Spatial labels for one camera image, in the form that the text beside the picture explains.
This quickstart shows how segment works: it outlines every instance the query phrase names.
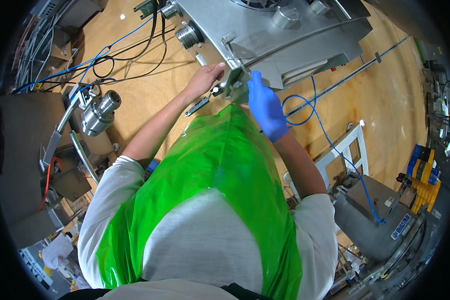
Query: stainless steel machine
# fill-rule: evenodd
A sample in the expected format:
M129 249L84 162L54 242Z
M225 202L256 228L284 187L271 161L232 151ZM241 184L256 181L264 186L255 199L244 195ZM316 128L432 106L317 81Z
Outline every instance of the stainless steel machine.
M88 171L98 183L108 168L114 148L104 131L113 123L121 99L115 91L100 94L98 85L77 83L63 95L18 93L0 98L6 137L0 199L18 249L62 230L84 213L83 205L77 210L72 206L84 202L82 196L91 189L85 174Z
M141 19L152 1L134 8ZM227 63L220 86L234 103L248 101L251 71L280 93L360 56L372 30L360 0L168 0L161 12L201 65Z
M360 180L350 174L337 188L335 222L367 263L360 265L359 273L346 267L346 272L339 272L326 299L396 296L426 267L439 242L438 219L426 207L415 214L400 202L409 188L407 178L402 179L400 193L366 175L363 180L381 222L372 215Z

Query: blue cable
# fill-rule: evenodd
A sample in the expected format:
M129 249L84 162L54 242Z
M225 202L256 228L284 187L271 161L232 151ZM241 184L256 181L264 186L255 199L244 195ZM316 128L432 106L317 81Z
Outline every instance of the blue cable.
M103 55L99 56L100 53L102 53L102 51L103 51L105 48L107 48L107 47L104 47L104 48L102 49L102 51L100 51L100 52L97 54L97 56L95 56L95 58L92 58L92 59L87 60L86 62L80 63L80 64L77 65L77 66L73 66L73 67L71 67L71 68L65 69L65 70L60 71L60 72L58 72L58 73L52 74L52 75L50 75L50 76L48 76L48 77L46 77L46 78L43 78L43 79L41 79L41 80L39 80L39 81L35 81L35 82L33 82L33 83L30 83L29 85L27 85L27 86L25 86L25 87L22 87L22 88L19 90L19 92L23 91L24 89L26 89L26 88L28 88L28 87L31 87L31 86L33 86L33 85L36 85L37 83L40 83L40 82L45 81L45 80L47 80L47 79L50 79L50 78L52 78L52 77L54 77L54 76L56 76L56 75L60 75L60 74L62 74L62 73L68 72L68 71L70 71L70 70L72 70L72 69L81 67L81 66L83 66L83 65L85 65L85 64L87 64L87 63L90 63L90 66L93 65L93 63L94 63L95 60L97 60L98 58L101 58L101 57L107 55L107 53L110 51L110 49L112 48L113 45L117 44L117 43L120 42L122 39L128 37L129 35L131 35L131 34L134 33L135 31L139 30L140 28L142 28L145 24L147 24L147 23L148 23L150 20L152 20L152 19L153 19L153 16L152 16L150 19L148 19L147 21L145 21L142 25L140 25L139 27L137 27L135 30L133 30L132 32L130 32L130 33L128 33L127 35L124 35L124 36L121 37L120 39L116 40L112 45L107 46L107 47L108 47L108 51L106 51ZM84 72L84 74L83 74L83 76L82 76L82 79L84 78L84 76L85 76L85 74L87 73L88 69L90 69L90 66L85 70L85 72Z
M353 166L353 168L355 169L356 173L357 173L358 176L360 177L360 181L362 182L363 189L365 190L365 195L366 195L366 198L367 198L367 200L368 200L368 204L370 205L370 208L372 209L373 216L375 216L375 219L377 219L377 221L378 221L379 223L387 224L387 222L385 222L384 220L380 220L380 219L378 218L378 216L377 216L377 213L375 213L375 209L373 209L372 201L370 200L369 192L367 191L367 187L365 186L365 182L363 181L362 175L360 175L360 172L359 172L359 170L357 169L357 167L355 167L355 165L354 165L351 161L349 161L345 156L343 156L343 154L340 153L340 152L335 148L335 146L334 146L334 144L332 143L332 141L330 141L330 139L328 138L328 135L327 135L327 132L325 131L324 125L322 124L322 120L320 120L320 117L318 116L318 113L317 113L317 111L315 110L315 106L317 105L317 89L316 89L316 87L315 87L315 80L313 79L313 76L312 76L312 82L313 82L313 90L314 90L314 92L315 92L315 103L314 103L313 106L312 106L312 104L310 103L310 101L308 101L308 100L305 99L304 97L299 96L299 95L296 95L296 94L288 96L287 98L285 98L285 100L284 100L283 103L282 103L282 111L283 111L283 107L284 107L284 105L285 105L285 102L286 102L288 99L290 99L290 98L292 98L292 97L298 97L298 98L301 98L301 99L305 100L305 101L308 103L308 105L310 105L310 106L312 107L312 113L310 114L310 116L309 116L304 122L302 122L302 123L296 123L296 124L295 124L295 123L290 123L290 122L287 120L287 118L285 118L285 121L287 121L288 124L293 125L293 126L302 125L302 124L305 124L305 123L312 117L313 113L315 112L315 115L317 116L318 122L320 123L320 127L321 127L321 129L323 130L323 133L324 133L325 137L327 138L328 143L331 145L331 147L332 147L332 148L333 148L333 149L334 149L334 150L335 150L335 151L336 151L336 152L337 152L344 160L346 160L350 165Z

